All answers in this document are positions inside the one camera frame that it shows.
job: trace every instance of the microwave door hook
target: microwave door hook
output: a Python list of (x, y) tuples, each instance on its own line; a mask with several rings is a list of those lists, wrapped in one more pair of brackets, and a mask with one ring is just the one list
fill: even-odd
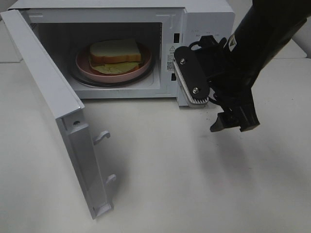
[(109, 131), (103, 131), (98, 136), (93, 137), (93, 145), (97, 145), (100, 143), (104, 138), (110, 138), (110, 132)]

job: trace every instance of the white table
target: white table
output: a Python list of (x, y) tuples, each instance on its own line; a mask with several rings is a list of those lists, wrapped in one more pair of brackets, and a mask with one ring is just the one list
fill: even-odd
[(91, 220), (61, 138), (19, 64), (0, 64), (1, 232), (309, 233), (311, 60), (274, 60), (254, 86), (262, 123), (210, 133), (218, 107), (88, 100), (118, 176), (115, 210)]

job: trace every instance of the cheese slice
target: cheese slice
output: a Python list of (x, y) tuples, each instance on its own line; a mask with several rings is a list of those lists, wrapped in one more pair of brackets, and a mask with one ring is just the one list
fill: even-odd
[(130, 70), (136, 70), (139, 68), (140, 62), (121, 62), (114, 64), (97, 64), (92, 62), (89, 58), (89, 65), (93, 70), (96, 70), (102, 74), (123, 74)]

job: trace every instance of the white bread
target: white bread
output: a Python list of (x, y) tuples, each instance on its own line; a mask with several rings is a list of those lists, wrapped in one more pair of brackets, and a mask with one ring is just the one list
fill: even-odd
[(99, 64), (141, 61), (135, 39), (97, 42), (90, 46), (89, 51), (91, 60)]

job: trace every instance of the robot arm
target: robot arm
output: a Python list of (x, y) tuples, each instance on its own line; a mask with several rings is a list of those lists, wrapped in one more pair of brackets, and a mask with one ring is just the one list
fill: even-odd
[[(310, 0), (253, 0), (228, 40), (218, 43), (213, 36), (202, 36), (175, 51), (175, 74), (189, 106), (211, 101), (224, 111), (210, 127), (212, 132), (238, 126), (243, 132), (259, 125), (251, 88), (309, 16)], [(194, 45), (201, 48), (192, 50)]]

